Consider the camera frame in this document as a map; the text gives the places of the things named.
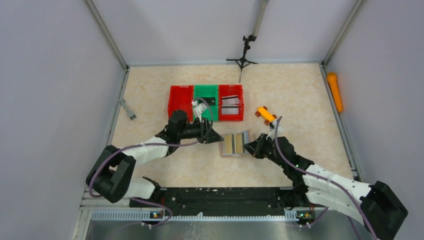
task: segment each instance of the red plastic box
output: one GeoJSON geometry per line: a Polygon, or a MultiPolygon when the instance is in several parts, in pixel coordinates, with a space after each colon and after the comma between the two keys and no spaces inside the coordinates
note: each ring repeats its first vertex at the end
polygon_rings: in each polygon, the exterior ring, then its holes
{"type": "Polygon", "coordinates": [[[245,105],[243,103],[243,88],[242,85],[218,85],[218,119],[219,121],[243,121],[245,105]],[[239,103],[235,106],[238,107],[238,114],[223,114],[222,105],[223,97],[234,96],[238,97],[239,103]]]}
{"type": "Polygon", "coordinates": [[[194,85],[171,86],[168,101],[168,117],[176,110],[187,113],[188,119],[193,121],[192,100],[195,91],[194,85]]]}

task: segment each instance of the orange foam tube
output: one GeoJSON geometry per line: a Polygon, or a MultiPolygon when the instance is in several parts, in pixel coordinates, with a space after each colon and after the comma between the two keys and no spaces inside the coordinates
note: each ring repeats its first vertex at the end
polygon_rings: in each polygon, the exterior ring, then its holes
{"type": "Polygon", "coordinates": [[[327,74],[327,82],[330,86],[332,98],[338,113],[343,112],[342,98],[340,97],[339,87],[337,86],[337,75],[334,72],[327,74]]]}

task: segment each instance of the small box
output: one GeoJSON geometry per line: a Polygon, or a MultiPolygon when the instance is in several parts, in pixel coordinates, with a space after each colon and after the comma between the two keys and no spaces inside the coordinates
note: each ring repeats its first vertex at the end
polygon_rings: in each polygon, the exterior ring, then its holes
{"type": "Polygon", "coordinates": [[[220,121],[243,121],[244,111],[242,85],[219,85],[218,119],[220,121]]]}

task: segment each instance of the green bin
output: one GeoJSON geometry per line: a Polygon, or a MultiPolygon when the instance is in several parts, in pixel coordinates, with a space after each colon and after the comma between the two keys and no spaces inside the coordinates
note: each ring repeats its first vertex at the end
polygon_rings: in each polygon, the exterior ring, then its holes
{"type": "MultiPolygon", "coordinates": [[[[194,86],[194,97],[195,98],[214,98],[214,104],[211,105],[213,121],[218,121],[218,85],[195,85],[194,86]]],[[[209,110],[206,110],[201,115],[205,119],[211,120],[211,114],[209,110]]]]}

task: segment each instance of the orange toy car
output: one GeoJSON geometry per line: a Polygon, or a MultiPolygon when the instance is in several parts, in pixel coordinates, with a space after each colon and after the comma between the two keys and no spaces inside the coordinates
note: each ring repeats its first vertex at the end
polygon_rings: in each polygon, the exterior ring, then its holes
{"type": "Polygon", "coordinates": [[[270,125],[274,120],[277,119],[277,115],[271,115],[270,112],[268,112],[268,108],[266,106],[260,106],[257,108],[257,111],[255,113],[256,117],[262,116],[263,119],[265,119],[265,125],[270,125]]]}

